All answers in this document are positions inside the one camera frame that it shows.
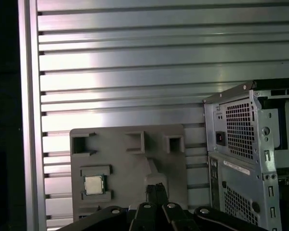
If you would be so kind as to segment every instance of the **aluminum frame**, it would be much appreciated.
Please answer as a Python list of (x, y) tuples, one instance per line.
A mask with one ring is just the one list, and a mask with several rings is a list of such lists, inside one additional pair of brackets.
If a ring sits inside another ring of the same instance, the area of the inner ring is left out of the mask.
[(27, 230), (46, 230), (36, 0), (19, 0)]

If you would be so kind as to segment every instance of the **corrugated metal wall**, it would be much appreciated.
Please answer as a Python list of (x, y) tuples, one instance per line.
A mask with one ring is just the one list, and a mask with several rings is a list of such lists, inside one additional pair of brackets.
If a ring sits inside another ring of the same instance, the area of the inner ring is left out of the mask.
[(183, 124), (193, 208), (210, 197), (201, 100), (289, 77), (286, 0), (38, 0), (37, 9), (49, 231), (72, 222), (71, 129)]

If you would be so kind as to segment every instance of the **perforated metal panel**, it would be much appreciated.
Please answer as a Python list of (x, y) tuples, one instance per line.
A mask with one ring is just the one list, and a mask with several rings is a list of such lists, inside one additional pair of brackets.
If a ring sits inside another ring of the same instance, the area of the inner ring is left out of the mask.
[(253, 159), (252, 142), (255, 140), (251, 120), (249, 103), (227, 107), (226, 121), (229, 151), (248, 159)]
[(224, 192), (227, 214), (258, 226), (258, 218), (251, 212), (250, 201), (227, 186)]

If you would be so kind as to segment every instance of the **white label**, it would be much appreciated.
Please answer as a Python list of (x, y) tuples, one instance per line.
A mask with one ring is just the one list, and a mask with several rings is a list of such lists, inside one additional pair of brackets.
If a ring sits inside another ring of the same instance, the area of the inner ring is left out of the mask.
[(240, 167), (238, 165), (231, 164), (230, 162), (225, 161), (225, 160), (223, 161), (223, 164), (228, 166), (228, 167), (231, 167), (231, 168), (233, 168), (233, 169), (235, 169), (235, 170), (237, 170), (239, 172), (242, 172), (242, 173), (244, 173), (246, 175), (250, 175), (250, 171), (249, 170), (247, 170), (245, 168), (242, 168), (242, 167)]

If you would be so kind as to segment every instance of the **metal computer case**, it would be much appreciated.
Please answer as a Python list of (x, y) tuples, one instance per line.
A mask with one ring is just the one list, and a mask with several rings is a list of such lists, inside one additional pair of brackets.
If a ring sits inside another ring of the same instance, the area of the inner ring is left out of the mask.
[(280, 190), (289, 186), (289, 79), (256, 80), (204, 100), (211, 204), (282, 230)]

